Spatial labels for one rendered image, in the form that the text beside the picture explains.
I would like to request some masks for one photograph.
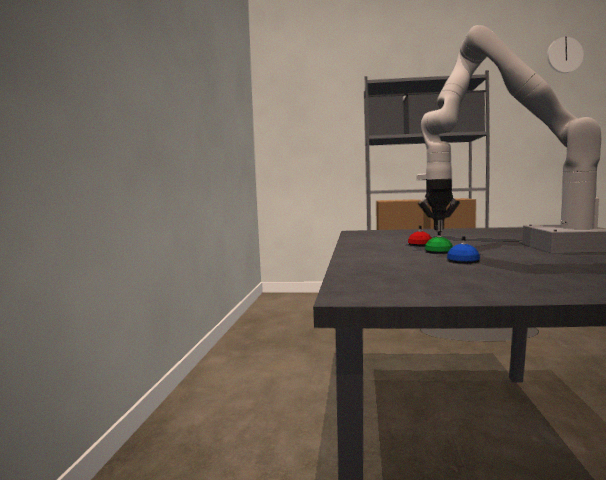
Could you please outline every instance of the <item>table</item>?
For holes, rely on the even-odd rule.
[[[363,478],[364,328],[512,328],[509,378],[522,382],[528,327],[606,326],[606,254],[535,250],[522,228],[449,229],[481,254],[456,264],[410,233],[341,232],[314,304],[314,327],[336,330],[340,480]]]

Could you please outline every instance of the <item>metal shelving unit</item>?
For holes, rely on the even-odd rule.
[[[421,119],[437,108],[436,98],[448,77],[368,80],[365,77],[365,190],[367,229],[372,229],[372,195],[380,193],[425,193],[425,190],[372,190],[370,147],[376,145],[423,144]],[[485,228],[490,217],[490,76],[473,75],[461,102],[459,122],[441,138],[449,143],[468,143],[468,187],[454,192],[485,192]],[[472,186],[472,142],[485,138],[485,186]]]

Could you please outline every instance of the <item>blue dome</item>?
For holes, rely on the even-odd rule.
[[[474,263],[481,260],[481,255],[472,245],[460,243],[450,248],[450,251],[447,252],[447,259],[457,263]]]

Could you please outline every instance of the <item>brown box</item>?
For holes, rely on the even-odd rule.
[[[445,219],[445,228],[476,228],[476,199],[457,198],[459,206]],[[421,200],[377,200],[377,230],[433,228],[434,220],[419,207]]]

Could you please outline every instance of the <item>clock face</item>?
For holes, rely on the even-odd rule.
[[[583,62],[583,47],[572,37],[554,40],[547,49],[550,65],[559,72],[572,72]]]

